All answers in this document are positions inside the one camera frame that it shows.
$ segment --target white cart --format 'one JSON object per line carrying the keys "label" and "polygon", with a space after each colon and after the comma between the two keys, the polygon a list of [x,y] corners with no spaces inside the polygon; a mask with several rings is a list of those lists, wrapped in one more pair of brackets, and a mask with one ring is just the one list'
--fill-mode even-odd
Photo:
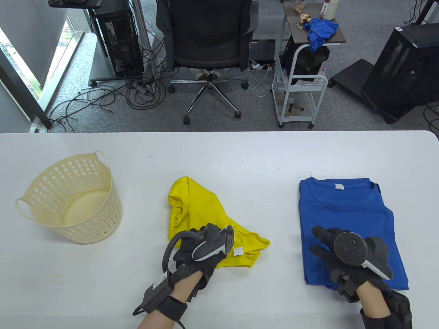
{"label": "white cart", "polygon": [[[311,17],[318,17],[321,9],[321,4],[307,4],[304,13],[308,13]],[[281,37],[279,40],[279,50],[275,53],[276,67],[274,72],[272,92],[274,99],[274,106],[276,108],[277,120],[279,127],[284,126],[284,122],[309,122],[308,128],[314,128],[314,121],[319,112],[320,105],[325,94],[328,80],[324,74],[316,75],[294,75],[294,69],[297,62],[297,56],[301,50],[309,47],[308,31],[300,30],[296,26],[299,20],[297,14],[288,3],[284,4],[284,19],[282,21]],[[295,44],[300,44],[294,53],[293,62],[291,65],[290,75],[288,78],[284,77],[282,72],[279,54],[282,54],[284,42],[289,38],[284,38],[285,23],[288,21],[290,33]],[[328,40],[324,46],[340,46],[341,43],[346,42],[340,27],[337,33]],[[310,82],[301,81],[292,85],[293,79],[314,79]],[[317,104],[312,92],[320,93],[318,95]]]}

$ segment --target hand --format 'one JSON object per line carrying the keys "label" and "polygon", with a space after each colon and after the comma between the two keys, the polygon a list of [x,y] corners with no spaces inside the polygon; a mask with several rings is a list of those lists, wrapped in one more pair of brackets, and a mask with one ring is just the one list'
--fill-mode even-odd
{"label": "hand", "polygon": [[[199,230],[191,229],[191,231],[200,232],[204,230],[204,228],[205,226],[201,227]],[[192,259],[192,252],[196,247],[197,242],[193,239],[183,238],[181,240],[180,249],[176,252],[173,258],[176,262],[177,268],[177,271],[173,274],[173,277],[175,277],[175,282],[177,282],[178,280],[186,278],[197,271],[201,271],[203,273],[203,277],[195,287],[197,290],[201,290],[206,287],[219,262],[225,259],[227,256],[220,251],[218,254],[213,255],[203,261],[194,261]]]}
{"label": "hand", "polygon": [[357,288],[366,281],[370,281],[381,290],[387,287],[381,278],[369,268],[347,265],[337,257],[334,252],[334,240],[342,232],[346,231],[342,231],[338,228],[325,230],[321,226],[314,226],[312,229],[312,234],[329,249],[328,251],[322,246],[315,244],[311,247],[311,252],[326,263],[331,271],[331,281],[340,283],[341,281],[349,280],[351,282],[350,295],[355,294]]}

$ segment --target office chair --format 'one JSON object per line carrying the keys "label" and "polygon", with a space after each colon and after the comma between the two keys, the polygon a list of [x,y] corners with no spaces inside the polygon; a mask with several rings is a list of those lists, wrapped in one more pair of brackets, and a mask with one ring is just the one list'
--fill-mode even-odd
{"label": "office chair", "polygon": [[189,125],[188,114],[207,89],[215,89],[235,110],[241,111],[221,91],[217,83],[242,81],[245,78],[220,79],[215,69],[248,68],[248,47],[258,27],[259,2],[252,0],[157,0],[158,29],[163,32],[166,64],[175,68],[201,68],[206,74],[199,80],[172,80],[168,87],[175,92],[174,84],[201,84],[202,88],[184,113],[183,123]]}

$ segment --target carpet floor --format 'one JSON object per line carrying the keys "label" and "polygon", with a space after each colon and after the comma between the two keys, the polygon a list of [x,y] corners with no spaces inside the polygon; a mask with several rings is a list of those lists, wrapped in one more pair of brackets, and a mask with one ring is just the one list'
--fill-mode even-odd
{"label": "carpet floor", "polygon": [[[152,25],[158,38],[162,35],[155,26],[156,3],[142,0],[146,20]],[[347,43],[331,48],[326,74],[328,77],[364,58],[375,63],[392,30],[402,26],[409,18],[413,0],[349,0],[341,1],[337,20],[347,39]],[[277,39],[283,17],[282,4],[278,0],[259,0],[259,26],[254,39]],[[51,108],[58,103],[72,99],[87,87],[93,60],[96,37],[86,34],[72,59]],[[248,76],[247,72],[229,70],[228,76]],[[265,73],[256,72],[257,78]],[[189,69],[181,68],[173,79],[193,79]],[[273,73],[266,82],[270,86]],[[174,94],[166,94],[157,107],[139,111],[130,108],[124,97],[116,97],[113,104],[105,107],[90,107],[74,115],[69,120],[76,132],[149,132],[149,131],[270,131],[280,130],[274,109],[272,94],[259,98],[252,90],[257,82],[249,77],[250,88],[243,90],[239,83],[227,84],[222,88],[225,94],[242,111],[242,118],[235,119],[233,110],[213,90],[207,90],[191,112],[191,124],[183,125],[183,113],[197,95],[200,86],[178,85]],[[113,82],[118,87],[124,83]],[[66,104],[57,108],[52,117],[65,113]],[[72,104],[69,112],[81,108],[81,103]],[[393,130],[428,129],[422,116],[423,108],[415,108],[397,123],[388,125],[382,117],[338,87],[327,89],[314,130]],[[283,130],[307,130],[307,123],[285,123]],[[64,132],[55,123],[50,132]]]}

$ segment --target blue cloth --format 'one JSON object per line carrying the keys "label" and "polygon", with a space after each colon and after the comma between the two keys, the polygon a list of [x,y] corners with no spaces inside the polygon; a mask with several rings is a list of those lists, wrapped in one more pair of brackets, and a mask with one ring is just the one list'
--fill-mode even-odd
{"label": "blue cloth", "polygon": [[304,29],[309,30],[309,51],[315,53],[317,48],[321,47],[337,32],[338,23],[327,19],[313,18],[311,22],[305,24]]}
{"label": "blue cloth", "polygon": [[[336,189],[336,184],[342,184],[344,190]],[[314,244],[323,245],[311,234],[311,229],[320,225],[325,229],[347,229],[363,238],[381,237],[390,249],[388,263],[393,271],[393,279],[385,282],[393,289],[409,289],[395,242],[393,213],[384,205],[378,184],[367,178],[302,180],[299,211],[303,270],[308,284],[337,289],[337,284],[329,278],[326,264],[309,250]]]}

